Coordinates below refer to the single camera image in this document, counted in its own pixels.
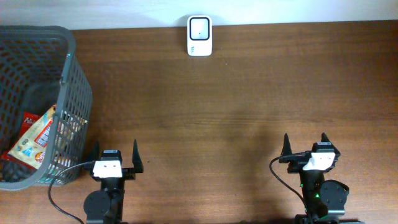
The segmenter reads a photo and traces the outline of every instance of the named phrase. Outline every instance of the brown tabletop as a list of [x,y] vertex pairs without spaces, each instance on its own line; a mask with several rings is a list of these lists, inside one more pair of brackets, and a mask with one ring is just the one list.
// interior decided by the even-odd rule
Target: brown tabletop
[[[213,54],[190,57],[184,28],[74,31],[93,89],[86,140],[119,149],[137,139],[144,173],[126,182],[129,223],[266,222],[304,213],[269,172],[289,134],[294,152],[322,132],[340,150],[325,175],[348,186],[345,218],[398,220],[398,22],[213,28]],[[275,171],[300,190],[299,175]],[[100,187],[82,172],[53,190],[86,219]],[[77,223],[47,188],[0,192],[1,223]]]

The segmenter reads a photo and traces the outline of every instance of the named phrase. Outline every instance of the white backdrop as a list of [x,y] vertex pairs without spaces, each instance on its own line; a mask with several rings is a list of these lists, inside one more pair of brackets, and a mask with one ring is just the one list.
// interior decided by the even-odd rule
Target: white backdrop
[[398,0],[0,0],[0,25],[68,29],[185,26],[206,14],[214,25],[398,19]]

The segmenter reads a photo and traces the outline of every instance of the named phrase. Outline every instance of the snack package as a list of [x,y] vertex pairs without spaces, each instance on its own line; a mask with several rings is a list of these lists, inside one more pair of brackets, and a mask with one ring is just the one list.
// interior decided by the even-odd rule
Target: snack package
[[[40,119],[40,116],[39,116],[39,115],[31,114],[31,113],[25,112],[25,113],[24,113],[24,120],[23,120],[23,122],[22,122],[21,129],[19,130],[18,139],[20,139],[20,138],[22,137],[22,135],[25,134],[25,132],[26,132],[38,119]],[[24,165],[24,166],[26,166],[26,167],[28,167],[28,168],[33,169],[33,167],[28,166],[27,164],[25,164],[25,163],[23,163],[23,162],[21,162],[21,161],[18,161],[17,159],[12,158],[11,156],[8,156],[8,155],[7,155],[8,152],[9,152],[9,151],[7,151],[7,152],[4,153],[3,155],[1,155],[1,159],[2,159],[2,160],[7,160],[7,161],[16,162],[16,163],[18,163],[18,164],[21,164],[21,165]]]
[[38,169],[44,159],[54,113],[55,106],[51,107],[22,135],[8,152],[8,156]]

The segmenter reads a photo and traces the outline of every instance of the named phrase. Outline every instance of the gray basket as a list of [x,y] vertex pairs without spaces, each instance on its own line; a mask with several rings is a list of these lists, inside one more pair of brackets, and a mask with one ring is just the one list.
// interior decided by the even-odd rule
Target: gray basket
[[[72,33],[63,27],[0,27],[0,153],[17,141],[24,112],[42,115],[57,104],[40,168],[0,161],[0,189],[48,184],[80,163],[93,96],[75,45]],[[78,169],[71,170],[56,184],[77,176]]]

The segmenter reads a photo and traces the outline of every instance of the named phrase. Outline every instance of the cable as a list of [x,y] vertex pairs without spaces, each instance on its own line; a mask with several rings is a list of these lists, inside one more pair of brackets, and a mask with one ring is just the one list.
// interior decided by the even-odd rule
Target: cable
[[[300,193],[298,193],[296,190],[294,190],[291,186],[289,186],[288,184],[286,184],[281,178],[279,178],[278,177],[278,175],[276,175],[276,173],[274,172],[274,170],[272,169],[272,164],[275,162],[275,161],[277,161],[277,160],[279,160],[279,159],[286,159],[286,158],[289,158],[289,157],[294,157],[294,156],[297,156],[297,155],[288,155],[288,156],[279,156],[279,157],[276,157],[275,159],[273,159],[273,160],[271,160],[271,162],[269,163],[269,170],[271,171],[271,173],[272,173],[272,175],[274,175],[274,177],[277,179],[277,180],[279,180],[279,182],[281,182],[285,187],[287,187],[289,190],[291,190],[293,193],[295,193],[299,198],[300,198],[300,200],[303,202],[303,204],[304,204],[304,209],[305,209],[305,212],[307,212],[307,204],[305,203],[305,201],[304,201],[304,198],[300,195]],[[313,222],[312,222],[312,218],[311,218],[311,214],[308,212],[307,213],[308,214],[308,219],[310,220],[310,223],[311,224],[313,224]]]
[[66,171],[69,171],[69,170],[74,169],[74,168],[76,168],[76,167],[81,167],[81,166],[86,165],[86,164],[91,164],[91,163],[94,163],[94,162],[95,162],[95,161],[84,162],[84,163],[77,164],[77,165],[71,166],[71,167],[69,167],[69,168],[63,170],[61,173],[57,174],[57,175],[54,177],[54,179],[51,181],[51,183],[50,183],[50,185],[49,185],[49,192],[48,192],[48,195],[49,195],[50,203],[51,203],[58,211],[60,211],[61,213],[65,214],[66,216],[68,216],[68,217],[70,217],[70,218],[73,218],[73,219],[77,220],[77,221],[80,222],[81,224],[85,224],[85,223],[84,223],[81,219],[79,219],[78,217],[72,215],[71,213],[68,213],[68,212],[62,210],[57,204],[55,204],[55,202],[54,202],[54,201],[52,200],[52,198],[51,198],[51,188],[52,188],[53,184],[55,183],[55,181],[57,180],[57,178],[58,178],[59,176],[61,176],[63,173],[65,173]]

